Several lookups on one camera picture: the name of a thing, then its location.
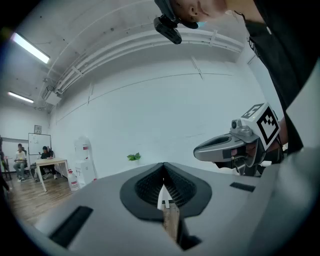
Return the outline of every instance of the black slot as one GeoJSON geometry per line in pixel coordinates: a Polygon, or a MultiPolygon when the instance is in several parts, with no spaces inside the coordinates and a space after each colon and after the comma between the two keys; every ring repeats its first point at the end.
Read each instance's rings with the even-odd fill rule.
{"type": "Polygon", "coordinates": [[[66,248],[85,224],[93,209],[79,206],[50,236],[50,239],[58,245],[66,248]]]}
{"type": "Polygon", "coordinates": [[[245,191],[249,191],[249,192],[253,192],[255,190],[255,186],[251,186],[251,185],[247,185],[247,184],[242,184],[242,183],[238,183],[238,182],[234,182],[230,185],[230,187],[239,189],[239,190],[245,190],[245,191]]]}
{"type": "Polygon", "coordinates": [[[175,201],[173,201],[173,200],[169,200],[169,204],[174,204],[174,203],[175,203],[175,201]]]}

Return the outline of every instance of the potted plant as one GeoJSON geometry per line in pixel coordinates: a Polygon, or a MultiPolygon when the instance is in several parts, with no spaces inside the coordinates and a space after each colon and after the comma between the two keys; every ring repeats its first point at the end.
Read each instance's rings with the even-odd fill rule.
{"type": "Polygon", "coordinates": [[[139,159],[141,158],[141,155],[140,155],[140,153],[138,152],[138,153],[136,153],[136,154],[130,154],[130,155],[128,155],[127,158],[128,158],[129,161],[137,161],[137,160],[139,160],[139,159]]]}

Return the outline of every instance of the whiteboard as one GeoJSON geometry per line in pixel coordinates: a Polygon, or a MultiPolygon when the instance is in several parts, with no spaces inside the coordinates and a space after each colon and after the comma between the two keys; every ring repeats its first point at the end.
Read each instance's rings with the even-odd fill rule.
{"type": "Polygon", "coordinates": [[[44,146],[51,148],[50,135],[29,133],[29,155],[42,154],[44,146]]]}

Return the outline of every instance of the cable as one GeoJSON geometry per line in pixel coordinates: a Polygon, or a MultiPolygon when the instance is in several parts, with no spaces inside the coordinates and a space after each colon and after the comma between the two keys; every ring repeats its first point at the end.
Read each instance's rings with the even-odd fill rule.
{"type": "Polygon", "coordinates": [[[276,139],[276,142],[278,142],[278,144],[280,146],[281,162],[282,162],[283,159],[285,158],[285,156],[284,156],[284,150],[283,150],[283,146],[282,146],[279,134],[277,135],[277,137],[275,139],[276,139]]]}
{"type": "Polygon", "coordinates": [[[231,156],[231,159],[232,160],[238,160],[238,159],[241,159],[241,158],[248,158],[248,156],[245,156],[245,155],[237,155],[237,156],[231,156]]]}
{"type": "Polygon", "coordinates": [[[236,14],[238,14],[238,15],[241,15],[241,16],[243,17],[243,19],[246,20],[246,17],[245,17],[242,13],[237,12],[236,10],[234,10],[234,12],[235,12],[236,14]]]}

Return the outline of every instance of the white table surface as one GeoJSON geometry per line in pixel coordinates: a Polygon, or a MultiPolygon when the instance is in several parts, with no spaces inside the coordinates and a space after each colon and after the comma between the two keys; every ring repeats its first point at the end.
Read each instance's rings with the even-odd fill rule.
{"type": "Polygon", "coordinates": [[[44,192],[47,192],[47,189],[46,189],[44,180],[42,179],[42,175],[40,172],[40,166],[48,166],[48,165],[61,164],[61,163],[65,163],[65,169],[66,169],[66,171],[68,171],[67,159],[55,157],[55,158],[51,158],[51,159],[38,159],[35,161],[36,171],[38,173],[38,177],[40,179],[40,182],[42,184],[44,192]]]}

